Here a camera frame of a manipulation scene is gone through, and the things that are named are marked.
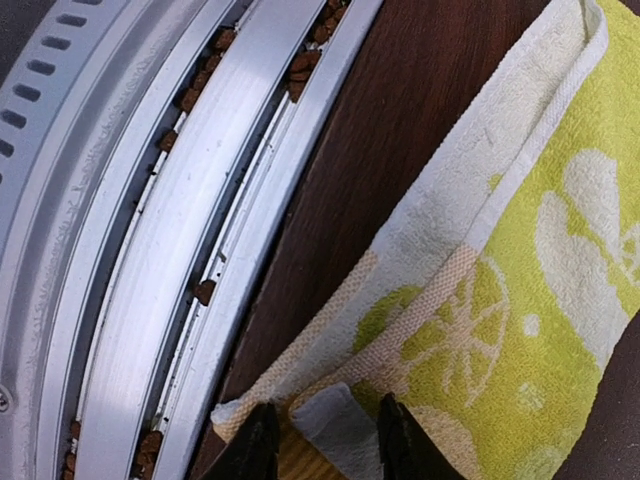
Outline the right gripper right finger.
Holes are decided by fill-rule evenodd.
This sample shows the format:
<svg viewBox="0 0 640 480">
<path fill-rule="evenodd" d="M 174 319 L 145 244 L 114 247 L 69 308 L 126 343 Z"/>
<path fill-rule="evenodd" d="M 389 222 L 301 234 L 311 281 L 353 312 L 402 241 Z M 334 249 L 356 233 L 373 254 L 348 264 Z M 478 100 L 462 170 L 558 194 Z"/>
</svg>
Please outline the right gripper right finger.
<svg viewBox="0 0 640 480">
<path fill-rule="evenodd" d="M 385 479 L 453 478 L 453 467 L 391 393 L 380 402 L 377 429 Z"/>
</svg>

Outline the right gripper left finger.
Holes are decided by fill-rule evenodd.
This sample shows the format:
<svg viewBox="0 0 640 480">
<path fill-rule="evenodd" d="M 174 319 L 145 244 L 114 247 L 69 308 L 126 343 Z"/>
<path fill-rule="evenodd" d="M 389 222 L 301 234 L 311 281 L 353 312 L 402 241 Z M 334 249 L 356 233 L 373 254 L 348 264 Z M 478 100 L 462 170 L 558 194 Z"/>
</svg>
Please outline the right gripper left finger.
<svg viewBox="0 0 640 480">
<path fill-rule="evenodd" d="M 200 479 L 277 479 L 279 446 L 276 408 L 272 403 L 260 403 Z"/>
</svg>

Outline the green lemon pattern towel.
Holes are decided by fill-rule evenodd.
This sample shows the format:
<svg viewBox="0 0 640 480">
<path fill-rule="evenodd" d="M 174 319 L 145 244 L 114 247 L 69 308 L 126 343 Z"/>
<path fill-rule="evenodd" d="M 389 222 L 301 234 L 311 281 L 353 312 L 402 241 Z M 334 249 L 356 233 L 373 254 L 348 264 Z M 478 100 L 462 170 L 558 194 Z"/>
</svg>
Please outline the green lemon pattern towel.
<svg viewBox="0 0 640 480">
<path fill-rule="evenodd" d="M 240 398 L 284 479 L 379 479 L 384 395 L 467 479 L 550 479 L 639 309 L 639 18 L 553 1 L 310 324 Z"/>
</svg>

